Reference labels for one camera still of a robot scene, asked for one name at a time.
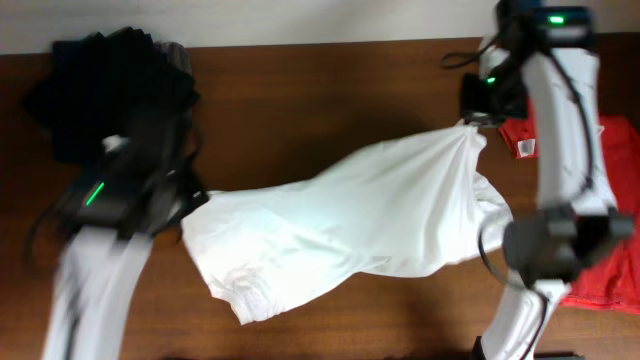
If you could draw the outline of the white printed t-shirt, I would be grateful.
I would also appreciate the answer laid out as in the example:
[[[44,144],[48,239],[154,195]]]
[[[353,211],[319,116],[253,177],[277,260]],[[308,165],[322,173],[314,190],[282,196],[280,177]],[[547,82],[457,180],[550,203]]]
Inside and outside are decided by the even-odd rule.
[[[485,144],[454,126],[367,146],[309,180],[213,191],[183,219],[183,240],[243,324],[359,272],[426,277],[501,245],[512,214],[477,170]]]

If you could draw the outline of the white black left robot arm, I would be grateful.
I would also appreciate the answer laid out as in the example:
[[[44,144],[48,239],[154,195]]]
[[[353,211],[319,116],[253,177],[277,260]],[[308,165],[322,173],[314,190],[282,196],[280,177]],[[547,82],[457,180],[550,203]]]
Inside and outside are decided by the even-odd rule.
[[[56,216],[68,234],[41,359],[118,358],[155,237],[209,199],[193,168],[201,146],[191,111],[141,108],[40,216],[39,224]]]

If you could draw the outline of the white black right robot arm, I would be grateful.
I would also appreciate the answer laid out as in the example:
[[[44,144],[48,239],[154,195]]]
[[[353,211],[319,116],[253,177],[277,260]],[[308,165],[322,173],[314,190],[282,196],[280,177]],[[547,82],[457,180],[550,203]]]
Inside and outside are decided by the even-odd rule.
[[[461,114],[468,124],[500,126],[518,107],[532,107],[537,210],[505,227],[505,290],[471,357],[530,359],[572,284],[635,224],[617,208],[602,153],[590,11],[502,0],[495,13],[496,35],[472,56],[479,70],[464,76]]]

